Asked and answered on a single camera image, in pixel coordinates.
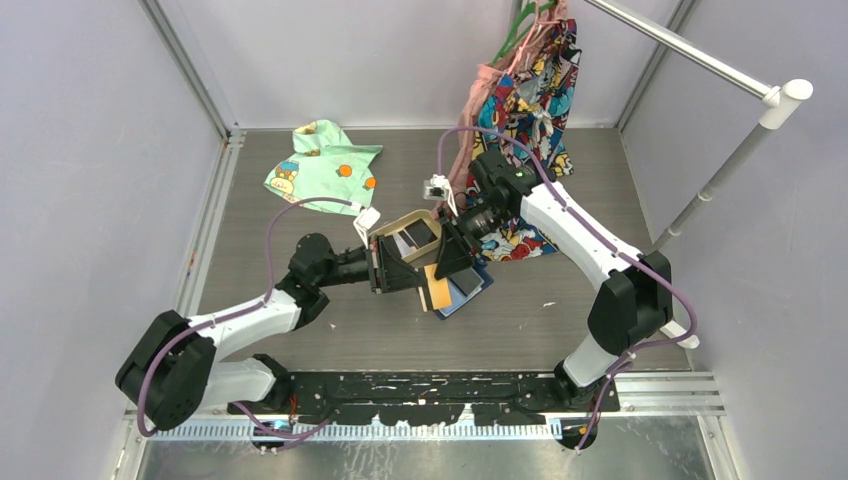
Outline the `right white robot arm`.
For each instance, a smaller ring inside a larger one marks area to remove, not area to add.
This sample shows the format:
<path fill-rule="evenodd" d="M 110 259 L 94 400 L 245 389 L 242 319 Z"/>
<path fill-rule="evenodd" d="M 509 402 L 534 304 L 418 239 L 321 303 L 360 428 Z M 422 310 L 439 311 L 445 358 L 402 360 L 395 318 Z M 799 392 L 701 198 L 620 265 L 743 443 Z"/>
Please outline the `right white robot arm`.
<path fill-rule="evenodd" d="M 509 219 L 536 227 L 571 259 L 596 291 L 580 345 L 554 369 L 555 396 L 567 410 L 582 409 L 600 379 L 625 353 L 672 319 L 669 260 L 659 252 L 642 255 L 568 199 L 552 171 L 534 164 L 516 166 L 496 150 L 470 165 L 481 193 L 473 207 L 454 214 L 437 210 L 442 238 L 435 277 L 471 266 L 483 252 L 483 238 Z"/>

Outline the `pink hanging garment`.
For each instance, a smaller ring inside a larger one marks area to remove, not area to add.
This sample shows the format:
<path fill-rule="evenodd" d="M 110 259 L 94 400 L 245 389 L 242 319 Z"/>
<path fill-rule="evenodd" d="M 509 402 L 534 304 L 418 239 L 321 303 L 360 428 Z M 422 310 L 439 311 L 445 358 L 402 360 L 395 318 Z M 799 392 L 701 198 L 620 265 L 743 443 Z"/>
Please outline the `pink hanging garment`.
<path fill-rule="evenodd" d="M 539 27 L 545 24 L 556 24 L 559 20 L 569 18 L 567 16 L 568 7 L 565 1 L 557 1 L 557 4 L 551 10 L 544 12 L 538 19 L 531 22 L 531 27 Z M 532 30 L 522 35 L 519 39 L 530 40 L 533 35 Z M 470 164 L 472 162 L 471 151 L 473 146 L 473 134 L 465 134 L 464 132 L 471 131 L 469 128 L 473 125 L 471 116 L 472 107 L 479 108 L 485 97 L 488 96 L 488 88 L 491 88 L 489 82 L 493 82 L 494 67 L 488 64 L 480 64 L 477 69 L 477 76 L 470 88 L 468 100 L 460 114 L 459 126 L 462 130 L 459 132 L 459 150 L 453 161 L 450 172 L 446 174 L 452 186 L 455 196 L 457 210 L 462 212 L 473 204 L 472 197 L 476 194 L 474 181 L 470 173 Z"/>

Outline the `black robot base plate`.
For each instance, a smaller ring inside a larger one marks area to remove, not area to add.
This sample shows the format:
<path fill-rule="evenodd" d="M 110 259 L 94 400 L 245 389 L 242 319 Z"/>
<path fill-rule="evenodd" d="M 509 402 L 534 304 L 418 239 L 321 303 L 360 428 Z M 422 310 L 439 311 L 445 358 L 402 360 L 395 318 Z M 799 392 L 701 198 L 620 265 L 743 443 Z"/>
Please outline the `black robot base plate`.
<path fill-rule="evenodd" d="M 254 414 L 290 415 L 307 424 L 452 425 L 470 410 L 477 426 L 533 425 L 545 415 L 620 408 L 613 390 L 595 384 L 569 395 L 558 378 L 538 371 L 292 372 L 268 399 L 245 402 Z"/>

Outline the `green cartoon child shirt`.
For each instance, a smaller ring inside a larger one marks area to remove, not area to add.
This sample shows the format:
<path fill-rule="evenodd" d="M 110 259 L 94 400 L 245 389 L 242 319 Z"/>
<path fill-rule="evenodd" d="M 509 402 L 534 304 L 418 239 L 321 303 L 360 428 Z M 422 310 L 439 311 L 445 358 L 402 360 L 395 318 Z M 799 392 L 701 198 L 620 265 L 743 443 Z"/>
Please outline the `green cartoon child shirt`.
<path fill-rule="evenodd" d="M 294 152 L 268 173 L 263 186 L 287 202 L 324 213 L 355 216 L 371 205 L 377 180 L 371 163 L 381 145 L 356 145 L 330 120 L 316 120 L 292 133 Z"/>

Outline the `colourful comic print garment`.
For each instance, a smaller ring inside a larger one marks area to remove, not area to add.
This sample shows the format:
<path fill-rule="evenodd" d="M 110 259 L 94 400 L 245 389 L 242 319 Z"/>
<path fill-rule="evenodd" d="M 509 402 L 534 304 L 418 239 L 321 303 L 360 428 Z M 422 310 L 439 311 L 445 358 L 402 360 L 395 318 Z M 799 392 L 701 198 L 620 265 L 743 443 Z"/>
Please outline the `colourful comic print garment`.
<path fill-rule="evenodd" d="M 471 120 L 480 128 L 497 130 L 532 150 L 557 177 L 573 174 L 564 144 L 564 130 L 576 89 L 582 50 L 577 45 L 574 18 L 531 27 L 530 40 L 520 40 L 494 63 L 493 82 L 482 105 L 472 107 Z M 530 156 L 500 137 L 473 134 L 472 159 L 491 147 L 505 158 L 533 167 Z M 552 241 L 521 218 L 505 221 L 483 237 L 482 256 L 488 261 L 517 261 L 556 253 Z"/>

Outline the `beige oval tray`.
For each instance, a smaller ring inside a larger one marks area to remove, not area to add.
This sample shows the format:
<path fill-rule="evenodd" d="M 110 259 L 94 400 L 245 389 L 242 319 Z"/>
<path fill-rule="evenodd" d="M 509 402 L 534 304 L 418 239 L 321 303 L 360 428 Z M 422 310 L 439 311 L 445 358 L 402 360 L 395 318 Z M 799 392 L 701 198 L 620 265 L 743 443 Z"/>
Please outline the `beige oval tray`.
<path fill-rule="evenodd" d="M 370 234 L 389 240 L 389 249 L 405 262 L 411 263 L 437 250 L 441 239 L 441 224 L 429 210 L 414 210 L 385 224 Z"/>

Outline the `white clothes rack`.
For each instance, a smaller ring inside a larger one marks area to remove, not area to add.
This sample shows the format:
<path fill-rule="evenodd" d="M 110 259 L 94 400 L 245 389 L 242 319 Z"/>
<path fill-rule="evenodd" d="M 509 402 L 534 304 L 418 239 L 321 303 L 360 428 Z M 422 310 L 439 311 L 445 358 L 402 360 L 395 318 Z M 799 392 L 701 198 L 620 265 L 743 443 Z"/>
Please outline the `white clothes rack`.
<path fill-rule="evenodd" d="M 804 79 L 809 100 L 768 134 L 665 248 L 675 284 L 699 316 L 698 353 L 771 350 L 805 334 L 828 281 L 820 260 L 836 225 L 827 217 L 831 145 L 825 110 L 838 96 L 831 49 L 843 1 L 701 1 L 682 35 L 766 81 Z M 623 132 L 652 238 L 755 128 L 764 106 L 677 54 L 658 68 Z"/>

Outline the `tan credit card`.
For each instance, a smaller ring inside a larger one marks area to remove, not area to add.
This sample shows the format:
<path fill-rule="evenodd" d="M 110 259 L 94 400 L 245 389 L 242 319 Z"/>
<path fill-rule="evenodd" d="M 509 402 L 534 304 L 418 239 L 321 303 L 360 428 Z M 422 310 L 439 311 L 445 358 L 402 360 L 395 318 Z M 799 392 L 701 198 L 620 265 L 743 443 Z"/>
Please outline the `tan credit card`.
<path fill-rule="evenodd" d="M 435 278 L 436 265 L 430 264 L 418 269 L 421 284 L 418 294 L 423 311 L 436 311 L 452 305 L 450 285 L 447 278 Z"/>

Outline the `white credit card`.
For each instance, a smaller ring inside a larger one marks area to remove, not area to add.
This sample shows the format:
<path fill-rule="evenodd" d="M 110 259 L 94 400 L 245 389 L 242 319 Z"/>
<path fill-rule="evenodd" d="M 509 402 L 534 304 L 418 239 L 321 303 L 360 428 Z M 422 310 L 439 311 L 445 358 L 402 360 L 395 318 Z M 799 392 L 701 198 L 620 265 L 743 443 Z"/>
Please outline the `white credit card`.
<path fill-rule="evenodd" d="M 408 242 L 407 235 L 404 231 L 394 232 L 392 238 L 401 258 L 407 257 L 415 251 L 415 245 Z"/>

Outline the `navy blue card holder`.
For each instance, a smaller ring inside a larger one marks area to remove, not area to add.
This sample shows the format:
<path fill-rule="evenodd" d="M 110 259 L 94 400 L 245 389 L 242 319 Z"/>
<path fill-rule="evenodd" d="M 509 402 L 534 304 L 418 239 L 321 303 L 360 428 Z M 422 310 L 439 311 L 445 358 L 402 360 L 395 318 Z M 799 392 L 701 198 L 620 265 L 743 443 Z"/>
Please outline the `navy blue card holder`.
<path fill-rule="evenodd" d="M 493 284 L 492 277 L 486 271 L 486 264 L 475 263 L 471 268 L 447 277 L 451 303 L 435 311 L 435 315 L 445 320 L 473 300 Z"/>

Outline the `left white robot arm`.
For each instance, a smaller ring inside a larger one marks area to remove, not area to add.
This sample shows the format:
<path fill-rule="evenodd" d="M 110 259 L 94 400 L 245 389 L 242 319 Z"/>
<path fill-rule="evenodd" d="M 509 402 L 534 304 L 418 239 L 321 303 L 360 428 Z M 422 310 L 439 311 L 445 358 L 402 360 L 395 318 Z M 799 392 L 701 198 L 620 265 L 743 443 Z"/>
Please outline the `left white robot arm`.
<path fill-rule="evenodd" d="M 282 411 L 292 397 L 288 371 L 266 354 L 240 362 L 230 355 L 312 323 L 329 303 L 324 290 L 330 286 L 366 282 L 375 293 L 415 289 L 426 295 L 432 267 L 404 261 L 393 244 L 393 238 L 374 236 L 337 253 L 322 234 L 302 237 L 287 274 L 258 298 L 191 318 L 174 310 L 157 315 L 119 367 L 116 387 L 158 431 L 219 404 Z"/>

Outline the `green clothes hanger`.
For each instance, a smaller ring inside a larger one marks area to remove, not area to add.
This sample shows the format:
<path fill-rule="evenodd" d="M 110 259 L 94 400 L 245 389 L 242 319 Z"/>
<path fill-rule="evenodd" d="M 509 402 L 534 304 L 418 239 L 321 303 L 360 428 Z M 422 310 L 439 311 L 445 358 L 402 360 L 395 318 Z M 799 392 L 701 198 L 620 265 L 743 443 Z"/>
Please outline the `green clothes hanger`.
<path fill-rule="evenodd" d="M 502 59 L 509 50 L 516 46 L 520 37 L 530 31 L 531 19 L 538 19 L 544 12 L 554 8 L 556 4 L 557 1 L 515 1 L 512 24 L 489 65 L 493 66 Z"/>

